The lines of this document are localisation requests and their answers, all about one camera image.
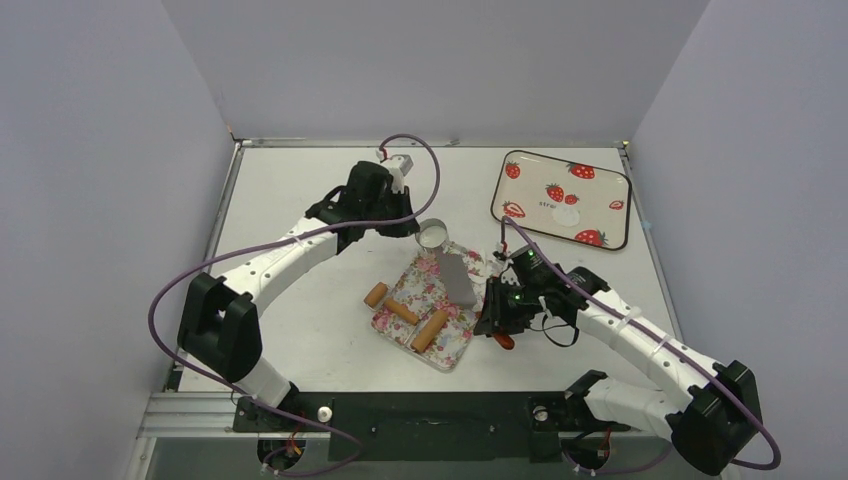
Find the metal spatula wooden handle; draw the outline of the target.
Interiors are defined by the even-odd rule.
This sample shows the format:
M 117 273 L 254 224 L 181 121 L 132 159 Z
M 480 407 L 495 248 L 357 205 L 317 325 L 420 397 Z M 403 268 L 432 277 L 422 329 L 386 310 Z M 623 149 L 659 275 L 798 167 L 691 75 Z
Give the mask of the metal spatula wooden handle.
M 487 281 L 491 277 L 484 283 L 473 282 L 467 274 L 463 254 L 440 250 L 435 258 L 447 300 L 465 317 L 464 330 L 468 332 L 468 339 L 471 339 L 476 336 L 475 328 L 482 316 Z

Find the floral pattern tray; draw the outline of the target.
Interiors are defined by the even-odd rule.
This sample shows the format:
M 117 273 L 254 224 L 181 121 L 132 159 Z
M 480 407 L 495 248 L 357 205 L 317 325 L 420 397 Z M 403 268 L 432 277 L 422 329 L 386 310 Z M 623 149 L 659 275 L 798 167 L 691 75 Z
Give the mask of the floral pattern tray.
M 375 284 L 363 303 L 373 311 L 371 327 L 377 334 L 430 367 L 450 372 L 471 342 L 491 268 L 485 254 L 453 241 L 445 252 L 464 265 L 474 294 L 470 306 L 449 299 L 437 256 L 423 248 L 395 283 Z

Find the white dough piece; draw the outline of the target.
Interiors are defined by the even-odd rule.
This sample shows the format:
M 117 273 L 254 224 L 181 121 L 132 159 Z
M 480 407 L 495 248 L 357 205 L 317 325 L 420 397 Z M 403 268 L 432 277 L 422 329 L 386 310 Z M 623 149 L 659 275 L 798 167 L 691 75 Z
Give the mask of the white dough piece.
M 425 248 L 437 248 L 448 239 L 447 230 L 439 225 L 429 226 L 420 232 L 420 244 Z

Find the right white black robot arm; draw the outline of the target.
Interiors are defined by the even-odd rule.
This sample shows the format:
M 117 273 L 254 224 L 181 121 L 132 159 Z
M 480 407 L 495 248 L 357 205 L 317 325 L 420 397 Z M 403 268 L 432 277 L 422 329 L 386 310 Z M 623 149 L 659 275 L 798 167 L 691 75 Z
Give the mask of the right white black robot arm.
M 537 315 L 559 318 L 640 371 L 652 388 L 590 370 L 564 392 L 564 413 L 588 430 L 620 424 L 671 443 L 692 467 L 721 474 L 756 435 L 762 414 L 756 379 L 741 362 L 700 354 L 644 317 L 585 267 L 563 272 L 525 246 L 496 252 L 474 327 L 487 337 L 517 335 Z

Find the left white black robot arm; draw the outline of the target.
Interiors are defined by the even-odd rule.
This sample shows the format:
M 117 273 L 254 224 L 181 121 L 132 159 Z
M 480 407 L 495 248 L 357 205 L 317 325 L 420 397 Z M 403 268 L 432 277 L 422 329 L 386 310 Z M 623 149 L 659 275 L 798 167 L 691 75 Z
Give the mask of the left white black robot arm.
M 280 247 L 213 277 L 189 283 L 178 346 L 247 396 L 261 401 L 259 416 L 272 429 L 291 427 L 298 416 L 295 385 L 263 356 L 259 318 L 296 280 L 361 239 L 377 222 L 380 235 L 418 232 L 405 177 L 413 161 L 393 155 L 358 162 L 347 182 L 306 210 Z

